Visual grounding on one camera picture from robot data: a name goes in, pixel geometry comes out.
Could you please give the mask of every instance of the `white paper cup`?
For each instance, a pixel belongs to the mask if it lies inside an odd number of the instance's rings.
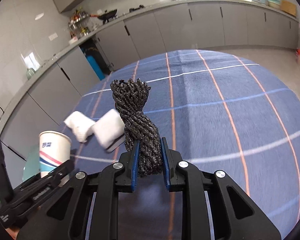
[[[70,159],[71,139],[59,132],[45,131],[39,135],[41,177]]]

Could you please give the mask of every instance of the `black rope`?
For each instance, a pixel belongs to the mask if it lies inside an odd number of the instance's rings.
[[[142,109],[148,100],[149,90],[146,82],[137,79],[114,80],[110,84],[115,109],[119,112],[125,127],[125,147],[133,148],[134,140],[140,140],[138,175],[144,177],[158,174],[162,168],[161,144],[158,128],[145,116]]]

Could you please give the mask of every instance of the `folded towel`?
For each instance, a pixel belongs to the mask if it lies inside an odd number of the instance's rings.
[[[100,145],[112,152],[125,141],[124,123],[115,109],[111,109],[101,117],[93,126],[92,130]]]
[[[79,111],[73,112],[64,122],[72,130],[79,142],[86,142],[87,137],[93,134],[91,127],[95,122]]]

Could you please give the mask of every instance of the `checkered tablecloth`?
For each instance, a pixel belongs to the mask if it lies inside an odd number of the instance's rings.
[[[84,95],[73,111],[97,120],[114,100],[110,82],[137,79],[151,86],[144,113],[184,160],[202,171],[226,171],[285,237],[300,217],[300,102],[278,78],[254,62],[206,50],[179,50],[126,66]],[[90,173],[117,160],[91,136],[76,141],[76,167]],[[163,176],[138,179],[120,194],[120,239],[181,239],[181,193],[168,193]]]

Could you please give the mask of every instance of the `cardboard box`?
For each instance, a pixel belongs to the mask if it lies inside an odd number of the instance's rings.
[[[288,13],[294,17],[297,16],[297,6],[291,2],[288,2],[286,0],[281,1],[280,9],[284,11],[285,13]]]

